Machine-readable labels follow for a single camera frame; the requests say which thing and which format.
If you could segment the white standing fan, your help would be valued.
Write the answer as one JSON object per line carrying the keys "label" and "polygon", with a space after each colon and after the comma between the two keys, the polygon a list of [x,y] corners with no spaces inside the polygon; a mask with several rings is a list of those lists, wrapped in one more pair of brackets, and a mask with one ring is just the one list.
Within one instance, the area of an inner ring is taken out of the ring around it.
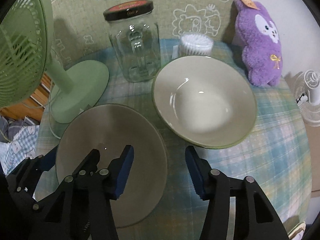
{"label": "white standing fan", "polygon": [[294,96],[304,122],[319,127],[319,72],[307,70],[301,73],[294,86]]}

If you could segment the floral ceramic bowl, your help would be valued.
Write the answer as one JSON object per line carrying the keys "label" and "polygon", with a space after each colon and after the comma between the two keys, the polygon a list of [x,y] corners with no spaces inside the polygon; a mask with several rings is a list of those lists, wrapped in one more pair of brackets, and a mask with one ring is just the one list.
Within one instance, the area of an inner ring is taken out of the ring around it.
{"label": "floral ceramic bowl", "polygon": [[208,149],[239,144],[257,119],[257,100],[246,78],[208,56],[184,56],[165,65],[153,81],[152,99],[176,135]]}
{"label": "floral ceramic bowl", "polygon": [[72,174],[92,149],[100,152],[98,168],[107,168],[126,145],[134,160],[123,194],[111,201],[116,227],[143,220],[160,201],[167,181],[167,156],[157,129],[130,107],[106,104],[77,116],[64,131],[56,154],[56,176]]}

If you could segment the glass jar black lid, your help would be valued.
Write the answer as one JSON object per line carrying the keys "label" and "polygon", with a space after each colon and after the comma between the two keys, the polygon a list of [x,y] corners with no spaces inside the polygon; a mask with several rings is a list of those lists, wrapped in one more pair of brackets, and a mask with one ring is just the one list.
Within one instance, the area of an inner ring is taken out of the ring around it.
{"label": "glass jar black lid", "polygon": [[108,36],[124,78],[132,83],[155,77],[161,67],[159,28],[151,0],[135,0],[103,12]]}

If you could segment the purple plush bunny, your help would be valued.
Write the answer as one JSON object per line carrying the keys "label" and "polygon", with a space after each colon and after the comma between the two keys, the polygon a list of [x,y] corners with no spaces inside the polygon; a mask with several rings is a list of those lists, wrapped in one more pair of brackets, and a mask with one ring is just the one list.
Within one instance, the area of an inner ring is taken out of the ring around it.
{"label": "purple plush bunny", "polygon": [[256,87],[278,85],[283,70],[281,41],[267,9],[257,1],[234,0],[238,10],[235,33],[249,82]]}

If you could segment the plaid green tablecloth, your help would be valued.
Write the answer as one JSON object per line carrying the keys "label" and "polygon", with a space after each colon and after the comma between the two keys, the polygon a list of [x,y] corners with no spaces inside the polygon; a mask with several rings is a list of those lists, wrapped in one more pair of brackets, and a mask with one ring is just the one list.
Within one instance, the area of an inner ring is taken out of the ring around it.
{"label": "plaid green tablecloth", "polygon": [[[101,50],[88,59],[105,63],[110,80],[100,104],[118,103],[144,115],[160,132],[167,148],[168,176],[163,196],[140,223],[118,231],[121,239],[198,239],[207,211],[189,175],[184,151],[187,142],[160,119],[152,102],[152,83],[129,83],[114,52]],[[284,80],[274,88],[253,87],[258,117],[249,136],[222,150],[197,148],[200,157],[233,178],[254,177],[291,231],[307,217],[312,172],[308,137],[300,111]]]}

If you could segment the green cartoon wall mat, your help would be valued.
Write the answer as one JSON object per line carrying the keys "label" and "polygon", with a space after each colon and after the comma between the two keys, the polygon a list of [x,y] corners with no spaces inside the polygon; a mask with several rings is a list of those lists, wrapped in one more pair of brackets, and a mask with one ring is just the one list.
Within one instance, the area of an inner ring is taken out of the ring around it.
{"label": "green cartoon wall mat", "polygon": [[234,0],[50,0],[54,20],[54,46],[63,64],[109,47],[107,9],[131,12],[149,8],[160,38],[202,33],[217,41],[234,36]]}

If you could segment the cotton swab container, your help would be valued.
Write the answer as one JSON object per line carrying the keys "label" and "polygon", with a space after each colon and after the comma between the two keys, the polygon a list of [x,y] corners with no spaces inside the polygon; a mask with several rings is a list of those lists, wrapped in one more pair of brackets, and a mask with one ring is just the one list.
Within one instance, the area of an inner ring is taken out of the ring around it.
{"label": "cotton swab container", "polygon": [[200,55],[210,56],[214,40],[201,33],[184,33],[180,36],[179,56]]}

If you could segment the blue checkered blanket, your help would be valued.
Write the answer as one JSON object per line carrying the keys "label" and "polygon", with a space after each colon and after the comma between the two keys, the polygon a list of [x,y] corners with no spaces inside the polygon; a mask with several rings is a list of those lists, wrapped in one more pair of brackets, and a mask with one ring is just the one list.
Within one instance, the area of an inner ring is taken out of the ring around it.
{"label": "blue checkered blanket", "polygon": [[1,166],[6,176],[25,158],[37,156],[39,127],[1,116]]}

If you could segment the green desk fan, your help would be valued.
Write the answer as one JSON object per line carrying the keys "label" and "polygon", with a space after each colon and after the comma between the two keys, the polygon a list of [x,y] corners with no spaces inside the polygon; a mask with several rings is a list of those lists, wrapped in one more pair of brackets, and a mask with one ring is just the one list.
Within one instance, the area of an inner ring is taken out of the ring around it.
{"label": "green desk fan", "polygon": [[108,84],[108,68],[87,60],[65,70],[57,61],[50,0],[11,0],[1,19],[1,107],[31,96],[43,74],[55,84],[49,110],[56,122],[70,123],[97,103]]}

